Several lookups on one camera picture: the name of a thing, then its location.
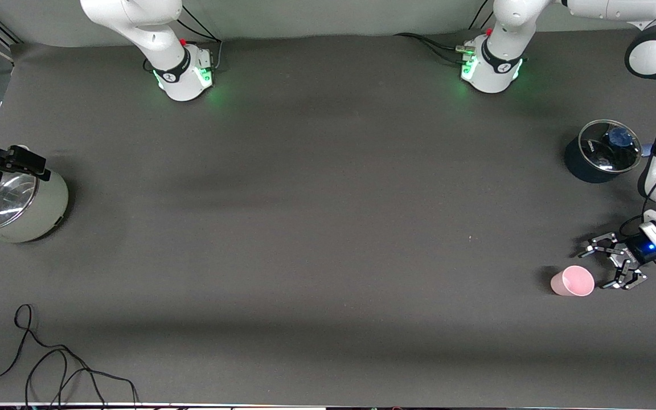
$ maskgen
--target power cord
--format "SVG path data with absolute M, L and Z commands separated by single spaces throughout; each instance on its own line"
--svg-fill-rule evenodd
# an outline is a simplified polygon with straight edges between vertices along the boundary
M 209 34 L 209 36 L 210 36 L 211 39 L 213 39 L 213 40 L 216 41 L 216 42 L 220 42 L 220 43 L 222 42 L 222 40 L 217 39 L 216 36 L 214 36 L 214 34 L 211 34 L 211 31 L 209 31 L 209 29 L 206 28 L 206 27 L 201 23 L 201 21 L 199 21 L 198 18 L 194 17 L 194 15 L 189 11 L 189 9 L 188 9 L 186 6 L 183 6 L 183 7 L 184 7 L 184 11 L 185 11 L 189 16 L 191 16 L 191 18 L 194 19 L 194 21 L 196 21 L 196 23 L 197 23 L 201 28 L 203 28 L 204 31 L 206 31 L 206 32 Z
M 23 326 L 20 324 L 19 317 L 21 312 L 26 309 L 27 310 L 27 325 Z M 42 343 L 42 341 L 39 340 L 37 337 L 36 333 L 33 332 L 32 330 L 32 305 L 31 304 L 23 304 L 17 308 L 17 311 L 15 312 L 14 315 L 14 325 L 21 330 L 24 330 L 24 333 L 22 335 L 22 339 L 19 342 L 19 347 L 17 348 L 17 353 L 14 356 L 14 360 L 11 361 L 11 364 L 7 367 L 6 370 L 4 370 L 2 373 L 0 373 L 0 377 L 5 376 L 5 374 L 9 373 L 11 369 L 14 368 L 16 363 L 19 361 L 20 356 L 22 355 L 22 350 L 24 348 L 24 343 L 27 340 L 27 336 L 29 335 L 32 337 L 34 342 L 37 343 L 40 347 L 44 347 L 47 349 L 50 349 L 49 352 L 47 352 L 44 356 L 42 356 L 39 361 L 34 365 L 32 370 L 29 372 L 29 375 L 27 376 L 27 380 L 25 382 L 25 390 L 24 390 L 24 405 L 25 405 L 25 410 L 29 409 L 29 386 L 31 385 L 32 382 L 32 376 L 34 376 L 34 372 L 37 370 L 39 365 L 48 358 L 50 355 L 54 355 L 55 353 L 58 353 L 60 356 L 63 358 L 63 363 L 64 363 L 64 371 L 62 378 L 60 379 L 60 387 L 57 391 L 57 394 L 55 395 L 54 399 L 52 399 L 52 402 L 50 402 L 48 409 L 52 407 L 52 405 L 55 403 L 55 400 L 58 403 L 58 408 L 62 408 L 62 393 L 65 387 L 67 387 L 68 383 L 75 377 L 76 374 L 79 374 L 80 372 L 87 372 L 88 375 L 91 377 L 91 381 L 93 382 L 93 389 L 96 391 L 96 394 L 98 395 L 98 399 L 101 400 L 102 405 L 106 405 L 105 399 L 103 398 L 100 389 L 98 388 L 98 383 L 96 382 L 95 376 L 103 376 L 108 379 L 113 379 L 113 380 L 118 380 L 121 382 L 127 382 L 130 385 L 130 392 L 133 395 L 133 405 L 135 406 L 136 403 L 140 402 L 140 399 L 138 398 L 138 391 L 136 391 L 136 385 L 133 384 L 129 379 L 125 379 L 123 377 L 119 376 L 113 376 L 112 374 L 107 374 L 104 371 L 97 371 L 88 364 L 85 363 L 83 359 L 80 358 L 80 356 L 75 355 L 75 353 L 70 350 L 69 347 L 66 347 L 65 345 L 45 345 L 45 343 Z M 67 356 L 65 353 L 71 358 L 75 359 L 78 364 L 80 364 L 81 368 L 77 369 L 75 372 L 73 372 L 68 379 L 65 380 L 65 376 L 67 375 L 67 368 L 68 368 L 68 360 Z
M 198 36 L 202 36 L 202 37 L 204 37 L 205 39 L 209 39 L 209 40 L 211 40 L 211 41 L 213 41 L 213 42 L 218 42 L 218 43 L 219 43 L 219 52 L 217 52 L 216 65 L 214 66 L 214 69 L 216 70 L 217 68 L 219 68 L 219 63 L 222 62 L 222 45 L 223 45 L 224 43 L 222 42 L 222 40 L 220 40 L 220 39 L 218 39 L 216 36 L 214 36 L 214 34 L 211 34 L 211 31 L 209 31 L 209 29 L 206 28 L 206 26 L 204 26 L 204 25 L 201 23 L 201 21 L 199 21 L 199 19 L 196 18 L 196 17 L 195 17 L 190 11 L 189 11 L 188 8 L 186 8 L 186 6 L 182 6 L 182 8 L 183 8 L 184 11 L 185 11 L 185 12 L 186 12 L 186 13 L 187 13 L 187 14 L 193 19 L 193 21 L 196 21 L 196 23 L 197 23 L 201 28 L 203 28 L 204 31 L 206 31 L 208 34 L 204 34 L 204 33 L 200 33 L 200 32 L 198 32 L 198 31 L 196 31 L 195 29 L 193 29 L 193 28 L 187 26 L 187 25 L 186 25 L 183 21 L 181 21 L 180 19 L 177 20 L 177 23 L 179 23 L 179 24 L 182 25 L 185 29 L 191 31 L 192 33 L 194 33 L 194 34 L 196 34 L 196 35 L 198 35 Z M 196 42 L 187 42 L 187 44 L 196 44 Z M 148 63 L 148 58 L 144 58 L 144 60 L 143 60 L 143 65 L 141 65 L 141 68 L 143 68 L 144 72 L 152 72 L 152 71 L 153 71 L 153 66 L 151 66 L 151 68 L 148 68 L 148 67 L 146 67 L 146 63 Z
M 0 37 L 0 42 L 2 42 L 2 44 L 9 46 L 10 44 L 21 44 L 22 43 L 22 41 L 20 39 L 19 40 L 15 39 L 15 37 L 13 36 L 13 34 L 10 31 L 5 30 L 5 28 L 3 28 L 3 24 L 0 25 L 0 32 L 2 32 L 2 34 L 9 37 L 9 39 L 10 39 L 10 43 L 7 43 L 7 42 L 3 41 L 2 37 Z
M 445 62 L 453 63 L 453 64 L 459 64 L 463 65 L 464 61 L 463 60 L 454 60 L 453 58 L 449 58 L 444 54 L 441 54 L 439 50 L 435 49 L 435 47 L 441 49 L 441 50 L 447 50 L 447 51 L 455 51 L 455 47 L 448 46 L 441 44 L 439 42 L 435 42 L 433 39 L 429 39 L 426 36 L 421 36 L 420 34 L 415 34 L 415 33 L 397 33 L 394 34 L 394 36 L 400 36 L 400 37 L 409 37 L 412 39 L 417 39 L 421 44 L 424 44 L 430 51 L 433 52 L 433 54 L 437 55 L 437 57 L 442 58 L 442 60 L 445 60 Z
M 482 13 L 482 9 L 485 8 L 485 5 L 487 4 L 488 1 L 489 0 L 485 0 L 484 2 L 482 2 L 481 7 L 479 7 L 477 9 L 477 13 L 474 14 L 474 18 L 472 19 L 472 23 L 469 23 L 469 26 L 467 26 L 468 30 L 472 29 L 472 26 L 474 26 L 474 22 L 477 21 L 477 18 L 479 17 L 479 14 Z
M 487 16 L 485 21 L 482 22 L 482 25 L 480 26 L 480 28 L 481 29 L 484 28 L 485 24 L 487 24 L 487 22 L 490 21 L 490 18 L 492 18 L 492 16 L 494 16 L 494 15 L 495 15 L 495 11 L 490 11 L 490 15 Z

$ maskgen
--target gray wall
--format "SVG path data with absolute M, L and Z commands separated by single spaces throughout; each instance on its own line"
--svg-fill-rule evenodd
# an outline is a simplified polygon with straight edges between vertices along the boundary
M 399 31 L 448 33 L 466 28 L 482 0 L 184 0 L 223 39 L 284 38 L 330 34 L 387 35 Z M 490 12 L 490 5 L 485 13 Z M 0 18 L 27 42 L 62 47 L 128 44 L 84 15 L 79 0 L 0 0 Z M 190 18 L 183 13 L 182 20 Z M 174 31 L 197 39 L 178 24 Z M 554 5 L 539 20 L 541 31 L 625 28 L 586 20 Z

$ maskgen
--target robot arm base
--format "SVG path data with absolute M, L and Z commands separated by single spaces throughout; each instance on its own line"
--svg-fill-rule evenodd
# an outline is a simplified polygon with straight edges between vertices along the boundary
M 486 41 L 487 35 L 482 34 L 465 42 L 466 47 L 475 47 L 475 54 L 462 67 L 461 78 L 482 93 L 500 93 L 518 77 L 523 59 L 497 58 L 487 51 Z
M 154 70 L 158 86 L 175 101 L 190 101 L 200 96 L 203 91 L 212 86 L 214 73 L 211 68 L 211 54 L 193 44 L 187 44 L 184 49 L 187 58 L 184 67 L 177 67 L 176 73 Z

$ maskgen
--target black pot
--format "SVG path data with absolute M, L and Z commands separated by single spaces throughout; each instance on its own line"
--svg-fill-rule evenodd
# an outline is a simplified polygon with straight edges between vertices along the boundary
M 563 160 L 573 176 L 598 184 L 630 171 L 641 156 L 641 143 L 632 130 L 621 122 L 596 120 L 568 143 Z

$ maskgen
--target green led light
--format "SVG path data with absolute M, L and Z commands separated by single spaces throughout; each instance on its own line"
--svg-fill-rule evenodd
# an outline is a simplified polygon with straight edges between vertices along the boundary
M 518 62 L 518 67 L 515 69 L 515 73 L 513 73 L 513 75 L 512 75 L 513 80 L 518 78 L 518 73 L 520 73 L 520 66 L 521 65 L 523 65 L 523 58 L 521 58 L 520 61 Z
M 211 73 L 209 72 L 208 68 L 196 68 L 194 67 L 194 72 L 197 73 L 197 78 L 199 79 L 199 83 L 204 88 L 207 88 L 211 86 Z
M 477 62 L 478 62 L 477 57 L 472 56 L 472 58 L 470 58 L 469 62 L 467 61 L 465 63 L 465 65 L 467 67 L 465 67 L 462 70 L 462 74 L 461 74 L 461 76 L 462 76 L 462 78 L 464 78 L 464 80 L 469 81 L 469 80 L 472 79 L 472 75 L 474 74 L 474 70 L 477 68 Z
M 163 84 L 161 84 L 161 78 L 158 77 L 156 70 L 153 70 L 153 76 L 156 77 L 156 81 L 158 81 L 158 88 L 163 90 Z

